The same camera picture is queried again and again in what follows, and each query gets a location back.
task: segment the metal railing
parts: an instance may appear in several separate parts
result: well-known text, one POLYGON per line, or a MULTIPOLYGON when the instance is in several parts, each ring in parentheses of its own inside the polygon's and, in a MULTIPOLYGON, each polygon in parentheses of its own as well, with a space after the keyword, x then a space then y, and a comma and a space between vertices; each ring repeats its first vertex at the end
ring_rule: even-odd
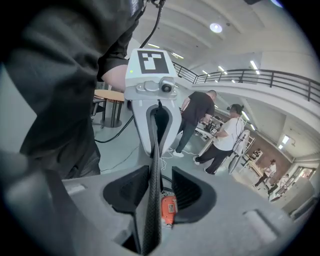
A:
POLYGON ((320 83, 302 75, 259 69, 259 74, 253 69, 233 69, 224 72, 217 71, 209 74, 196 75, 185 67, 173 63, 179 77, 188 80, 193 84, 207 82, 233 82, 247 83, 254 85, 265 85, 270 88, 280 88, 298 94, 308 100, 320 105, 320 83))

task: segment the gray floor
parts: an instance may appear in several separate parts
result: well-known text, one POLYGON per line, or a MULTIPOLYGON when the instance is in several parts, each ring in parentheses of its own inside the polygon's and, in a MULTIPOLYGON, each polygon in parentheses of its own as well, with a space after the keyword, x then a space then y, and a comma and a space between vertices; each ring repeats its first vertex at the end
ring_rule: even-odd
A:
MULTIPOLYGON (((111 116, 112 111, 112 103, 107 103, 106 108, 106 117, 111 116)), ((93 120, 93 130, 95 133, 95 138, 97 140, 107 140, 116 135, 120 129, 125 125, 125 123, 132 116, 132 112, 126 108, 126 106, 122 107, 120 120, 122 121, 122 126, 117 128, 108 128, 104 127, 101 129, 100 121, 102 118, 102 113, 97 113, 93 120)), ((178 134, 174 143, 172 144, 172 149, 175 149, 179 143, 181 134, 178 134)), ((101 173, 110 173, 115 172, 121 169, 129 168, 135 166, 138 158, 138 146, 140 144, 139 136, 137 129, 135 127, 134 121, 132 121, 128 127, 121 133, 119 137, 112 140, 108 143, 97 143, 98 148, 101 153, 101 160, 99 163, 101 173)), ((172 166, 177 166, 183 170, 193 170, 194 172, 203 172, 203 169, 208 167, 211 162, 207 162, 201 165, 195 165, 193 162, 194 154, 198 154, 203 146, 206 144, 199 136, 193 135, 185 146, 183 158, 172 156, 169 152, 164 154, 163 160, 166 162, 162 162, 162 174, 171 178, 171 169, 172 166)), ((232 175, 228 174, 227 166, 229 162, 226 160, 223 165, 218 169, 216 175, 220 177, 225 177, 226 179, 234 179, 237 182, 240 182, 251 188, 253 191, 257 192, 263 198, 267 199, 267 188, 262 183, 258 188, 253 188, 252 184, 258 181, 258 176, 255 174, 253 170, 248 168, 243 169, 240 173, 238 172, 241 168, 241 165, 235 169, 232 175)))

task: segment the ceiling light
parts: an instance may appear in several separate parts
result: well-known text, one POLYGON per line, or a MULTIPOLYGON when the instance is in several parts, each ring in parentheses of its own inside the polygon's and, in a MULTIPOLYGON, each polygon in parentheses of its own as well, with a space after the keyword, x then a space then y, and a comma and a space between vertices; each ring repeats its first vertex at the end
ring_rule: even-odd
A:
POLYGON ((256 63, 253 60, 250 60, 250 63, 255 70, 258 69, 256 63))
POLYGON ((283 144, 286 144, 286 143, 288 142, 288 140, 289 140, 289 137, 288 137, 287 135, 284 135, 284 138, 283 138, 283 140, 282 140, 282 143, 283 143, 283 144))
POLYGON ((148 46, 152 46, 152 47, 155 47, 155 48, 160 48, 159 46, 154 45, 154 44, 152 44, 152 43, 148 43, 148 46))
POLYGON ((172 55, 173 55, 173 56, 177 56, 177 57, 179 57, 179 58, 181 58, 181 59, 184 59, 184 57, 182 57, 182 56, 180 56, 180 55, 178 55, 178 54, 176 54, 176 53, 174 53, 174 52, 172 53, 172 55))
POLYGON ((220 26, 219 24, 217 23, 212 23, 210 25, 210 29, 212 32, 214 33, 220 33, 222 31, 222 26, 220 26))
POLYGON ((272 2, 274 5, 276 5, 276 6, 280 7, 280 8, 283 7, 283 6, 281 5, 281 3, 279 3, 277 0, 271 0, 271 2, 272 2))
POLYGON ((242 115, 244 115, 245 119, 247 119, 248 121, 250 121, 249 117, 247 116, 247 113, 242 111, 242 115))

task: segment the sneaker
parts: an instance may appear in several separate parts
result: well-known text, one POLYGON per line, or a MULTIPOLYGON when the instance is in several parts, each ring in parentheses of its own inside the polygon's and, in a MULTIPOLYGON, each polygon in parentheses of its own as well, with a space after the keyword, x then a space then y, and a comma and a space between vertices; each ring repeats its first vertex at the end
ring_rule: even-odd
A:
POLYGON ((194 164, 195 164, 196 166, 198 166, 198 165, 200 165, 200 163, 196 161, 196 158, 197 158, 197 156, 195 155, 195 156, 193 157, 193 161, 194 161, 194 164))
POLYGON ((173 151, 172 155, 174 155, 175 157, 178 157, 178 158, 183 158, 185 156, 182 152, 178 153, 177 151, 173 151))

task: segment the ceiling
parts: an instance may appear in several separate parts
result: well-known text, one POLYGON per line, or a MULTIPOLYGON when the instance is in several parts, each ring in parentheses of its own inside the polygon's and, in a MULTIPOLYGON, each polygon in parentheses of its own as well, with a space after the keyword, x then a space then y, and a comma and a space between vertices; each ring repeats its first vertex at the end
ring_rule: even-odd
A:
POLYGON ((280 145, 285 135, 290 137, 282 151, 293 158, 320 152, 319 133, 293 116, 287 116, 278 109, 257 100, 218 93, 215 104, 226 111, 231 104, 244 105, 244 111, 258 132, 275 145, 280 145))
MULTIPOLYGON (((155 6, 147 5, 133 33, 134 39, 145 40, 155 25, 157 13, 155 6)), ((184 59, 180 59, 170 55, 172 61, 191 69, 195 60, 208 51, 219 50, 222 44, 234 43, 237 36, 274 28, 282 17, 275 18, 277 13, 283 13, 283 10, 270 0, 254 5, 248 5, 244 0, 170 0, 164 4, 159 25, 149 43, 183 56, 184 59), (221 25, 222 32, 212 32, 211 23, 221 25)), ((255 60, 259 66, 261 52, 216 55, 191 70, 200 75, 202 70, 217 71, 218 65, 226 70, 244 69, 250 66, 250 60, 255 60)))

